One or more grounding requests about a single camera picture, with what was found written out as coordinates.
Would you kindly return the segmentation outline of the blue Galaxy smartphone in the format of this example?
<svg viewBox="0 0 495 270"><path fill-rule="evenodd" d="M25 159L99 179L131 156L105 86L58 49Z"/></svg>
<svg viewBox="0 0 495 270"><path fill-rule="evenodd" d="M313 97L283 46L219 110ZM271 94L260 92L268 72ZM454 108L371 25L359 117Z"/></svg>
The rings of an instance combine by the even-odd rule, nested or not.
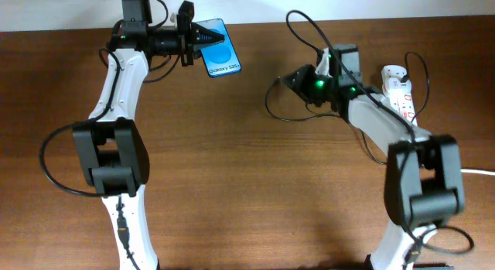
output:
<svg viewBox="0 0 495 270"><path fill-rule="evenodd" d="M224 21L222 19L209 19L197 22L197 24L224 36L222 43L201 49L209 77L223 77L240 73L241 62L237 57Z"/></svg>

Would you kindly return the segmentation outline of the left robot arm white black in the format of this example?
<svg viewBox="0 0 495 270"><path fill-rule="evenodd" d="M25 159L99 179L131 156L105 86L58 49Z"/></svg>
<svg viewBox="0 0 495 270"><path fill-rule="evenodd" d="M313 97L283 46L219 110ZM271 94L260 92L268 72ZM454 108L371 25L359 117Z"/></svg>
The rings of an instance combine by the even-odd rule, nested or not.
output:
<svg viewBox="0 0 495 270"><path fill-rule="evenodd" d="M149 155L135 124L152 59L175 56L188 67L202 48L225 40L193 21L194 4L189 1L179 7L174 27L154 25L150 1L122 0L123 19L105 47L108 72L101 96L88 121L73 128L84 177L111 219L121 269L160 267L145 215Z"/></svg>

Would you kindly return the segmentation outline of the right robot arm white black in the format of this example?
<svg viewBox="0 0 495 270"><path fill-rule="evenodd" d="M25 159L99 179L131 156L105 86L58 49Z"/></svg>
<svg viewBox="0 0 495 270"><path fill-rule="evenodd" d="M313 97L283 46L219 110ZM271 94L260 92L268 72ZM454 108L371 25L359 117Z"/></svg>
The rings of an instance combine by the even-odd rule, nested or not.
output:
<svg viewBox="0 0 495 270"><path fill-rule="evenodd" d="M387 156L384 205L389 217L365 269L415 269L436 231L465 210L459 146L451 135L432 135L395 110L374 86L361 83L359 70L342 59L355 45L325 48L317 65L306 64L281 79L305 103L330 104L333 113L367 135Z"/></svg>

